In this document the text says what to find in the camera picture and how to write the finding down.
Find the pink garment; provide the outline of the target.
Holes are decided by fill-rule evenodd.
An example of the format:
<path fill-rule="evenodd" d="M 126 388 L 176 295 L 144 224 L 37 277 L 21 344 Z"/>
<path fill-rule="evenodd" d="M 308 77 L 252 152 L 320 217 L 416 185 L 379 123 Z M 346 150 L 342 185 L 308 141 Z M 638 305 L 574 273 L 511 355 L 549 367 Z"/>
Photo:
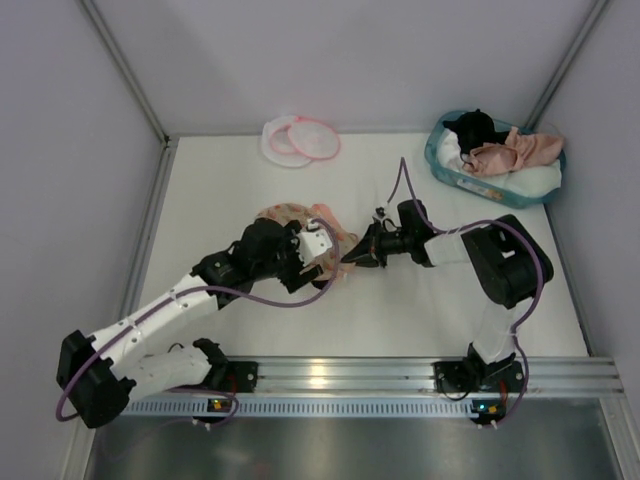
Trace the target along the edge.
<path fill-rule="evenodd" d="M 472 149 L 462 169 L 472 176 L 483 178 L 549 166 L 559 158 L 564 143 L 562 136 L 521 134 L 516 127 L 512 127 L 503 144 L 484 143 Z"/>

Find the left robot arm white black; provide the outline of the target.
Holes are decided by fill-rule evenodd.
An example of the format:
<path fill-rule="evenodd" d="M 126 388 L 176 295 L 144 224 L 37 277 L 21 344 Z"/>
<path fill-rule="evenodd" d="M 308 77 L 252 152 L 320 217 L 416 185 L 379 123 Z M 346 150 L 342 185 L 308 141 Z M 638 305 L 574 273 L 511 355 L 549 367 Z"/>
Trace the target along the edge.
<path fill-rule="evenodd" d="M 78 418 L 97 429 L 133 402 L 189 387 L 233 402 L 232 363 L 218 343 L 200 338 L 171 347 L 170 341 L 239 299 L 286 308 L 285 302 L 254 295 L 253 286 L 276 279 L 294 293 L 322 275 L 322 255 L 338 252 L 325 220 L 253 221 L 238 240 L 203 257 L 148 305 L 89 335 L 76 330 L 64 338 L 56 373 L 62 390 L 57 421 Z"/>

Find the right aluminium frame post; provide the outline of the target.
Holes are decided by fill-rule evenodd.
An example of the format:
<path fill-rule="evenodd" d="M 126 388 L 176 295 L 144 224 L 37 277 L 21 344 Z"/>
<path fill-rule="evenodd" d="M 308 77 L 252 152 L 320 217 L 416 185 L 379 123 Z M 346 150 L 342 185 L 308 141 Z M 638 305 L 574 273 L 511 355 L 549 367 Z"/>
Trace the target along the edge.
<path fill-rule="evenodd" d="M 572 34 L 569 44 L 527 116 L 524 124 L 527 129 L 535 130 L 541 124 L 553 99 L 612 4 L 613 1 L 611 0 L 590 2 L 584 18 L 579 22 L 578 28 Z"/>

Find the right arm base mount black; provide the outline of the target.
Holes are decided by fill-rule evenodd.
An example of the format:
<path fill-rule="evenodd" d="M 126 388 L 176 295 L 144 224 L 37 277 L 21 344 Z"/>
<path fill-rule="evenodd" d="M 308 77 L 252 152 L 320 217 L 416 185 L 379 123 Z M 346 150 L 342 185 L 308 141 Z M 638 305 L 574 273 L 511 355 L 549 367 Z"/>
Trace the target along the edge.
<path fill-rule="evenodd" d="M 436 391 L 453 401 L 472 393 L 515 393 L 522 390 L 525 380 L 522 364 L 514 353 L 486 363 L 472 344 L 464 357 L 438 361 L 433 369 Z"/>

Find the aluminium front rail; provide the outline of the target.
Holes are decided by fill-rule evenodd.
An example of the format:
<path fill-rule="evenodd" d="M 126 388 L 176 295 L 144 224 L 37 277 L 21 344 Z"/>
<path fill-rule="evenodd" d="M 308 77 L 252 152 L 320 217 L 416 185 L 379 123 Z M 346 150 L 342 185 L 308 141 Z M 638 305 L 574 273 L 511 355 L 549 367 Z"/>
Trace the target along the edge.
<path fill-rule="evenodd" d="M 436 391 L 433 364 L 459 358 L 304 358 L 231 357 L 230 361 L 259 364 L 255 395 L 383 395 L 444 396 Z M 614 362 L 597 357 L 531 358 L 522 364 L 525 380 L 521 391 L 542 397 L 610 397 L 624 388 Z M 110 373 L 124 384 L 130 400 L 168 391 L 206 391 L 200 386 L 211 367 L 197 351 L 174 351 L 150 356 L 126 368 L 113 366 Z M 471 397 L 500 393 L 472 393 Z"/>

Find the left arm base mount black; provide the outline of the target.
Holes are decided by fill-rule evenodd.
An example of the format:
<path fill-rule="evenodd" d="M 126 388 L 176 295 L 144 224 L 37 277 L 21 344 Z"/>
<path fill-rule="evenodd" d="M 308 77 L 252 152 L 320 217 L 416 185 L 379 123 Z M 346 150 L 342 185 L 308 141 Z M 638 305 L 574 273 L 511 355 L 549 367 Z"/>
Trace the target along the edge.
<path fill-rule="evenodd" d="M 226 393 L 252 393 L 257 385 L 259 364 L 253 361 L 223 360 L 215 363 L 200 386 Z"/>

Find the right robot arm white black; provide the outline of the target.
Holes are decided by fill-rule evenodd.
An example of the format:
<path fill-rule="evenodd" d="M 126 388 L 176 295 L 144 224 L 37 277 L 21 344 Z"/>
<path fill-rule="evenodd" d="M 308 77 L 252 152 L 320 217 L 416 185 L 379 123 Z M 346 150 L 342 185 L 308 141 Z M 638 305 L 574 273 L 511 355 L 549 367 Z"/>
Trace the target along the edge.
<path fill-rule="evenodd" d="M 484 318 L 469 344 L 466 361 L 484 370 L 504 368 L 515 358 L 517 320 L 512 310 L 538 298 L 554 275 L 546 253 L 513 215 L 487 224 L 439 233 L 428 223 L 421 201 L 397 206 L 400 224 L 388 228 L 382 219 L 368 226 L 360 242 L 341 262 L 384 268 L 391 255 L 407 254 L 425 268 L 468 263 L 488 298 Z"/>

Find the pink floral mesh laundry bag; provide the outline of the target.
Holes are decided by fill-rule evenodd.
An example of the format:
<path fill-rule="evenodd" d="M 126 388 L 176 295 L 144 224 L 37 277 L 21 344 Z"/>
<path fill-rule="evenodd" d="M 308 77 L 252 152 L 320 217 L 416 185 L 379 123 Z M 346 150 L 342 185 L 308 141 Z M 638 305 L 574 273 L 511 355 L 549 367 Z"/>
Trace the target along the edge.
<path fill-rule="evenodd" d="M 360 238 L 345 230 L 326 204 L 278 203 L 262 209 L 256 219 L 273 220 L 281 226 L 296 221 L 304 232 L 319 233 L 322 240 L 332 241 L 332 245 L 324 246 L 322 254 L 303 270 L 306 273 L 313 267 L 321 268 L 321 273 L 311 281 L 314 288 L 324 288 L 332 277 L 336 282 L 344 280 L 355 269 L 352 263 L 344 263 L 341 258 L 351 252 Z"/>

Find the black garment in basket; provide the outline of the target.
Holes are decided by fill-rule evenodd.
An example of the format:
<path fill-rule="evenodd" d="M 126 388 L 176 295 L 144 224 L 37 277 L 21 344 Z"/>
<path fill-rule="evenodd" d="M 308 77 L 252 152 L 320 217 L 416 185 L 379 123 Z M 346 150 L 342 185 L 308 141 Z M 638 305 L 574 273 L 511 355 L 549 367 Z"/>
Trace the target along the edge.
<path fill-rule="evenodd" d="M 508 131 L 498 132 L 493 119 L 479 109 L 464 113 L 455 120 L 444 120 L 443 126 L 457 135 L 463 154 L 485 144 L 504 145 L 509 135 Z"/>

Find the left aluminium frame post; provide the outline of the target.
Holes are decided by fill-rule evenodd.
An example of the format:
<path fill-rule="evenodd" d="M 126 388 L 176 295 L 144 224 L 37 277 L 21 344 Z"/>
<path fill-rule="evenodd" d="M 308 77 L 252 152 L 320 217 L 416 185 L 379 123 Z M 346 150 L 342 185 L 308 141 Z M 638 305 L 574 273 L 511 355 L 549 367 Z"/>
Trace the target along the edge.
<path fill-rule="evenodd" d="M 91 0 L 78 0 L 76 4 L 106 50 L 118 75 L 124 82 L 154 136 L 161 145 L 165 146 L 169 143 L 170 136 L 162 126 L 124 50 L 121 48 L 97 3 Z"/>

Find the white garment in basket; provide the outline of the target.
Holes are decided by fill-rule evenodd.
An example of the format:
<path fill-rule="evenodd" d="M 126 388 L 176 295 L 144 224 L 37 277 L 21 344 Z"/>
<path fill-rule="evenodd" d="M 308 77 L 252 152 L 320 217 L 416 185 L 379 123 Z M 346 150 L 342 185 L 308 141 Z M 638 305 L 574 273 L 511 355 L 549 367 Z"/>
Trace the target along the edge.
<path fill-rule="evenodd" d="M 455 133 L 445 130 L 425 147 L 425 159 L 439 181 L 468 193 L 522 209 L 548 203 L 562 183 L 562 162 L 488 178 L 476 178 L 462 169 L 463 158 Z"/>

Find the aluminium frame post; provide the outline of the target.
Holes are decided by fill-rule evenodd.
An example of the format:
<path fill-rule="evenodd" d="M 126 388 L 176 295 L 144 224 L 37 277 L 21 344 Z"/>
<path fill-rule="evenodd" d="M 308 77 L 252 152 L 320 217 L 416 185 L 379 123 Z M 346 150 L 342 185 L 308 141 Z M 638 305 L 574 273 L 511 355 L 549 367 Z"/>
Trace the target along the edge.
<path fill-rule="evenodd" d="M 161 145 L 165 146 L 169 143 L 170 136 L 162 126 L 124 50 L 121 48 L 97 3 L 91 0 L 78 0 L 76 4 L 106 50 L 118 75 L 124 82 L 154 136 Z"/>
<path fill-rule="evenodd" d="M 584 18 L 579 22 L 578 28 L 572 34 L 569 44 L 527 116 L 524 124 L 527 129 L 535 130 L 541 124 L 553 99 L 612 4 L 613 1 L 611 0 L 590 2 Z"/>

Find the blue plastic laundry basket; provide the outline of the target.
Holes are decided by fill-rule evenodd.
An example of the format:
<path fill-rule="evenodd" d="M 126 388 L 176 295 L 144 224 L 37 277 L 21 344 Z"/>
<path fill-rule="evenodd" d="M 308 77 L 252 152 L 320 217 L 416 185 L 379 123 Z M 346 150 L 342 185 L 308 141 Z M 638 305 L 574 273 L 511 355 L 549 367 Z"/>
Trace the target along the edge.
<path fill-rule="evenodd" d="M 443 115 L 425 159 L 439 181 L 511 208 L 551 202 L 561 187 L 564 138 L 534 133 L 480 111 Z"/>

